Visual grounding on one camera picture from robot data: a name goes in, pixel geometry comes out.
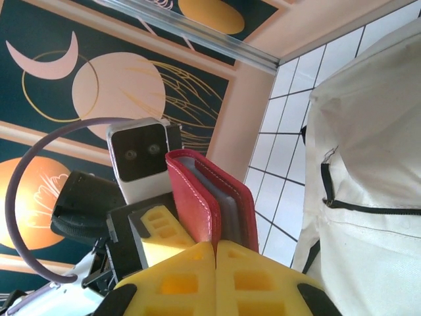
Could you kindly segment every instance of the red wallet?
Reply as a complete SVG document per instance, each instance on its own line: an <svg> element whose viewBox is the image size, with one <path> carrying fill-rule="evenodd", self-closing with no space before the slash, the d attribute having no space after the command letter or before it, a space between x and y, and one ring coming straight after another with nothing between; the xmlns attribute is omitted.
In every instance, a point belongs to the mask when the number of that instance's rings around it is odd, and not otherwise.
<svg viewBox="0 0 421 316"><path fill-rule="evenodd" d="M196 241L212 242L214 248L221 239L223 221L218 201L188 168L182 159L188 158L194 169L207 181L234 199L237 223L241 234L241 245L259 251L255 207L250 190L243 183L218 168L200 153L190 149L179 149L166 154L168 172L180 223Z"/></svg>

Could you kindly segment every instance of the white tile wall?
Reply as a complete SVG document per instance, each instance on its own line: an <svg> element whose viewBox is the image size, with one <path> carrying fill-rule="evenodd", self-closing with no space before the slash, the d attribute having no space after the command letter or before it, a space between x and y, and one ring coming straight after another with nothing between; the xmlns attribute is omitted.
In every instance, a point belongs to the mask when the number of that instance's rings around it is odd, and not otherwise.
<svg viewBox="0 0 421 316"><path fill-rule="evenodd" d="M289 266L302 225L309 94L388 33L420 15L421 0L279 68L246 185L256 201L260 252Z"/></svg>

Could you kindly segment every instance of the white bag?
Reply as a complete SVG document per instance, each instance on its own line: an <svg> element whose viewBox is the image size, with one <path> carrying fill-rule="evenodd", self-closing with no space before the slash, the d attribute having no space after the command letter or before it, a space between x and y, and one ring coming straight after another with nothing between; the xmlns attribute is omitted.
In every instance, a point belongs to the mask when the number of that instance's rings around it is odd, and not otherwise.
<svg viewBox="0 0 421 316"><path fill-rule="evenodd" d="M293 268L343 315L421 315L421 19L310 99Z"/></svg>

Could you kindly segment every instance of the yellow plastic block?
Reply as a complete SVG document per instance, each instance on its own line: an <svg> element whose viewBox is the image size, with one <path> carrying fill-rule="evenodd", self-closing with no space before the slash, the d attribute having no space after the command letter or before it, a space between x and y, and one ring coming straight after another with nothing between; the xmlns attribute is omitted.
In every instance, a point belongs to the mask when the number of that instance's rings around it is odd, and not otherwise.
<svg viewBox="0 0 421 316"><path fill-rule="evenodd" d="M156 206L141 217L151 237L141 238L148 267L190 248L195 242L163 205Z"/></svg>
<svg viewBox="0 0 421 316"><path fill-rule="evenodd" d="M215 316L215 258L210 242L128 276L116 288L130 283L137 292L124 316Z"/></svg>
<svg viewBox="0 0 421 316"><path fill-rule="evenodd" d="M216 316L311 316L297 289L313 279L230 241L216 254Z"/></svg>

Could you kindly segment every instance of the camera lens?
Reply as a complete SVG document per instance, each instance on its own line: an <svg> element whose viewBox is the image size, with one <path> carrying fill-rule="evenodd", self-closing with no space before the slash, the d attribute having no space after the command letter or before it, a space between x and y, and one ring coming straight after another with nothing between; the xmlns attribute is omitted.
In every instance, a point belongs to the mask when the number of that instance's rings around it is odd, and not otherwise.
<svg viewBox="0 0 421 316"><path fill-rule="evenodd" d="M127 160L134 160L137 157L137 153L134 150L128 150L124 153L124 158Z"/></svg>
<svg viewBox="0 0 421 316"><path fill-rule="evenodd" d="M158 144L152 144L147 148L147 152L151 155L158 155L161 151L161 148Z"/></svg>

